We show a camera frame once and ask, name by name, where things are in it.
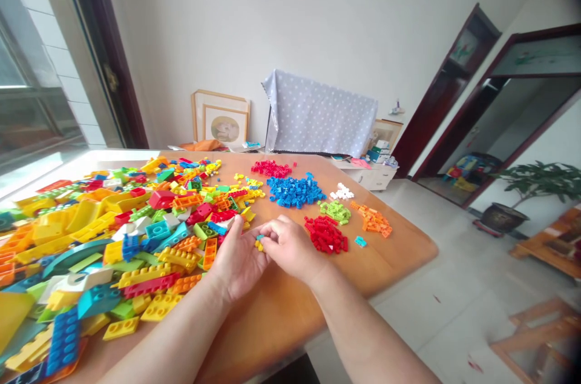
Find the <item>orange cloth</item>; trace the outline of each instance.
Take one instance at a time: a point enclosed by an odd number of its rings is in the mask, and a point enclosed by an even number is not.
[[[197,142],[196,144],[183,144],[180,145],[180,148],[185,149],[186,151],[214,151],[222,146],[224,145],[222,145],[220,141],[211,139]]]

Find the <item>right hand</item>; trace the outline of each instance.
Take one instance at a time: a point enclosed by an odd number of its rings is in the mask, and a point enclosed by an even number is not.
[[[285,272],[300,279],[306,285],[328,264],[315,249],[309,236],[298,223],[281,214],[278,219],[266,222],[260,228],[264,251]]]

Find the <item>tiled floor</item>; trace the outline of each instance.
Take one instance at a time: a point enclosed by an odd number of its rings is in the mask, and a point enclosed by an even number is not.
[[[441,178],[420,178],[418,184],[444,196],[446,199],[462,205],[472,195],[471,192],[462,190],[454,186],[449,179],[444,181]]]
[[[440,254],[371,304],[443,383],[520,383],[488,344],[513,333],[510,314],[574,287],[573,280],[533,258],[510,257],[515,239],[476,230],[473,216],[409,180],[376,195],[426,232]],[[328,331],[306,350],[322,384],[350,382]]]

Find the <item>hand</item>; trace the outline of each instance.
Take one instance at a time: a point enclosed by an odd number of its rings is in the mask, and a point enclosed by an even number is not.
[[[209,272],[220,279],[230,302],[248,293],[271,261],[254,246],[261,227],[242,234],[243,224],[242,217],[236,215]]]
[[[299,224],[281,214],[260,227],[264,251],[289,275],[306,285],[328,264]]]

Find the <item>wooden table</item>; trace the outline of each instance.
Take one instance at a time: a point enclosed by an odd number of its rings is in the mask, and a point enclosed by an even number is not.
[[[180,157],[193,161],[204,157],[211,161],[221,159],[222,168],[218,175],[221,184],[234,184],[234,173],[243,173],[263,181],[263,190],[267,196],[257,199],[252,205],[253,212],[257,214],[252,221],[253,226],[281,213],[300,224],[304,224],[304,216],[316,217],[320,214],[316,204],[305,205],[302,210],[297,210],[283,208],[271,202],[268,199],[270,188],[266,185],[267,177],[250,172],[256,161],[275,159],[278,164],[289,165],[296,161],[298,165],[292,176],[302,178],[306,172],[311,172],[327,195],[337,190],[337,183],[345,184],[355,193],[355,201],[381,212],[393,227],[391,236],[384,239],[379,233],[362,231],[361,216],[353,213],[349,224],[341,227],[341,231],[349,238],[349,252],[329,256],[366,298],[395,284],[438,255],[434,242],[419,228],[330,165],[323,157],[182,151],[164,151],[162,155],[170,160]],[[142,165],[143,162],[103,161],[99,164],[99,169]],[[216,182],[216,177],[210,178],[211,185]],[[356,236],[365,238],[368,246],[360,248],[355,245]],[[154,325],[155,323],[141,322],[134,335],[110,342],[101,340],[105,331],[102,329],[91,338],[75,373],[61,382],[95,382],[147,335]],[[197,382],[222,384],[250,379],[269,365],[292,354],[324,327],[323,314],[309,289],[272,263],[255,288],[232,309],[216,335]],[[196,327],[191,328],[191,336],[196,336]]]

